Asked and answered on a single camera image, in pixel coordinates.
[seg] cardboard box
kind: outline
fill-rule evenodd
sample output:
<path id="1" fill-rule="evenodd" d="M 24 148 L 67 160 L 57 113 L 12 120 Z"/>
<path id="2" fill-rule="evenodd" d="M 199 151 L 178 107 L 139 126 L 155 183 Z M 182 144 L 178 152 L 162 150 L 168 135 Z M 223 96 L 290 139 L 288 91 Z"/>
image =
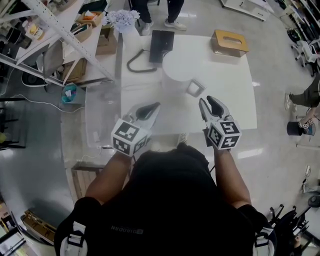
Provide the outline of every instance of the cardboard box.
<path id="1" fill-rule="evenodd" d="M 0 203 L 0 218 L 4 219 L 9 216 L 9 211 L 4 202 Z"/>
<path id="2" fill-rule="evenodd" d="M 64 64 L 62 80 L 66 78 L 66 75 L 68 74 L 73 63 L 74 62 L 72 61 L 67 64 Z M 66 82 L 76 83 L 77 81 L 81 80 L 83 75 L 86 73 L 86 67 L 87 67 L 87 60 L 85 58 L 80 59 L 78 63 L 75 65 L 74 69 L 72 70 Z"/>
<path id="3" fill-rule="evenodd" d="M 37 238 L 47 241 L 54 245 L 56 228 L 37 217 L 33 212 L 26 210 L 21 220 L 26 229 Z"/>
<path id="4" fill-rule="evenodd" d="M 249 52 L 243 35 L 219 29 L 214 31 L 211 45 L 215 54 L 241 57 Z"/>
<path id="5" fill-rule="evenodd" d="M 102 21 L 102 18 L 104 17 L 104 14 L 101 11 L 92 11 L 91 13 L 98 14 L 98 17 L 96 17 L 94 20 L 87 20 L 87 19 L 84 19 L 85 13 L 86 12 L 82 13 L 76 21 L 81 24 L 91 23 L 93 27 L 98 26 L 100 24 L 100 22 Z"/>
<path id="6" fill-rule="evenodd" d="M 117 52 L 118 42 L 114 35 L 114 28 L 105 25 L 101 28 L 95 55 L 112 55 Z"/>
<path id="7" fill-rule="evenodd" d="M 92 24 L 90 22 L 87 22 L 87 23 L 81 24 L 80 26 L 77 26 L 76 28 L 71 30 L 71 32 L 73 33 L 73 32 L 77 31 L 78 29 L 80 29 L 80 28 L 82 28 L 82 27 L 84 27 L 86 25 L 88 25 L 86 30 L 81 31 L 81 32 L 77 33 L 76 35 L 74 35 L 74 37 L 76 39 L 78 39 L 80 43 L 82 43 L 83 41 L 87 40 L 91 36 L 91 34 L 92 34 Z"/>

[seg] tissue box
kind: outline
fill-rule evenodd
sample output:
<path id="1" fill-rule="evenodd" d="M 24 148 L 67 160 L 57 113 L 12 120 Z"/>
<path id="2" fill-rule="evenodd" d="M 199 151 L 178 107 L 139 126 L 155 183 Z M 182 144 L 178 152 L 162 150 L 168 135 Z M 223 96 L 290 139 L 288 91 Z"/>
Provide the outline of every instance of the tissue box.
<path id="1" fill-rule="evenodd" d="M 113 27 L 103 26 L 100 31 L 98 45 L 95 55 L 112 55 L 116 54 L 118 42 L 114 35 Z"/>
<path id="2" fill-rule="evenodd" d="M 91 23 L 93 27 L 96 27 L 100 24 L 102 18 L 104 17 L 104 14 L 103 12 L 101 11 L 91 11 L 91 13 L 95 13 L 97 14 L 97 17 L 94 19 L 94 20 L 87 20 L 87 19 L 84 19 L 85 17 L 85 12 L 82 13 L 79 18 L 76 20 L 77 22 L 81 23 L 81 24 L 84 24 L 84 23 Z"/>
<path id="3" fill-rule="evenodd" d="M 215 30 L 211 38 L 211 45 L 215 54 L 241 57 L 249 52 L 246 39 L 241 34 L 224 30 Z"/>

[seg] white cable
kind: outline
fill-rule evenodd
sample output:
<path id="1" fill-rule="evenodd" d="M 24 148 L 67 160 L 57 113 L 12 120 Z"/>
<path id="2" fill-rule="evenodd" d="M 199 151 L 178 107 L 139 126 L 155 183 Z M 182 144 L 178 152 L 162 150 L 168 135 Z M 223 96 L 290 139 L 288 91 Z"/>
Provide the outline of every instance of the white cable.
<path id="1" fill-rule="evenodd" d="M 28 84 L 23 84 L 24 86 L 26 87 L 31 87 L 31 88 L 36 88 L 36 87 L 44 87 L 45 85 L 44 84 L 40 84 L 40 85 L 28 85 Z"/>
<path id="2" fill-rule="evenodd" d="M 11 70 L 10 75 L 9 75 L 9 77 L 8 77 L 8 81 L 6 82 L 6 86 L 5 86 L 5 89 L 4 89 L 4 93 L 0 94 L 0 96 L 6 94 L 6 91 L 7 91 L 7 88 L 8 88 L 8 84 L 9 84 L 9 80 L 10 80 L 11 74 L 12 74 L 12 72 L 13 72 L 14 70 L 15 70 L 14 68 Z"/>
<path id="3" fill-rule="evenodd" d="M 82 161 L 84 160 L 84 157 L 88 157 L 88 158 L 91 158 L 91 159 L 97 158 L 97 157 L 99 157 L 101 155 L 101 152 L 102 152 L 102 147 L 100 147 L 100 152 L 96 156 L 90 156 L 90 155 L 84 154 L 82 156 L 82 158 L 81 158 L 80 165 L 81 165 Z"/>
<path id="4" fill-rule="evenodd" d="M 16 95 L 14 95 L 12 98 L 14 98 L 15 96 L 22 96 L 22 97 L 24 97 L 28 102 L 32 102 L 32 103 L 43 103 L 43 104 L 47 104 L 47 105 L 54 106 L 56 109 L 58 109 L 58 110 L 60 110 L 61 112 L 64 112 L 64 113 L 70 113 L 70 114 L 72 114 L 72 113 L 74 113 L 74 112 L 77 112 L 77 111 L 80 110 L 80 109 L 85 108 L 84 106 L 82 106 L 82 107 L 79 107 L 78 109 L 76 109 L 75 111 L 68 112 L 68 111 L 64 111 L 64 110 L 62 110 L 61 108 L 57 107 L 56 105 L 51 104 L 51 103 L 48 103 L 48 102 L 40 102 L 40 101 L 30 100 L 30 99 L 28 99 L 26 96 L 23 96 L 22 94 L 16 94 Z"/>

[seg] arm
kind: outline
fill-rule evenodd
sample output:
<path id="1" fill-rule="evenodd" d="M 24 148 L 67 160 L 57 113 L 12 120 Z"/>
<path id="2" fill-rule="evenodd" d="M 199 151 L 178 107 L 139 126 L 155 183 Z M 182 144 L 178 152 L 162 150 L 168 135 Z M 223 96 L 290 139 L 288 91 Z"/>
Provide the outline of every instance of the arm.
<path id="1" fill-rule="evenodd" d="M 216 185 L 225 201 L 237 209 L 251 205 L 249 190 L 230 152 L 214 149 L 214 162 Z"/>
<path id="2" fill-rule="evenodd" d="M 116 152 L 87 188 L 85 196 L 95 198 L 103 205 L 122 190 L 130 166 L 131 158 Z"/>

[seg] backpack strap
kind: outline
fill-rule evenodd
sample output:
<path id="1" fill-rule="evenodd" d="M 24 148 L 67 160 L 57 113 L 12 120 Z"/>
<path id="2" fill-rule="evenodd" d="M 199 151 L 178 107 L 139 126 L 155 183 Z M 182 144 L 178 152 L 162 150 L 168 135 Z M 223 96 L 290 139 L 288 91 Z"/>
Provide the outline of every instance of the backpack strap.
<path id="1" fill-rule="evenodd" d="M 86 226 L 74 221 L 73 232 L 61 243 L 60 256 L 86 256 L 88 245 L 85 240 Z"/>
<path id="2" fill-rule="evenodd" d="M 263 227 L 262 230 L 255 235 L 253 246 L 254 256 L 273 256 L 275 254 L 275 245 L 269 239 L 273 228 Z"/>

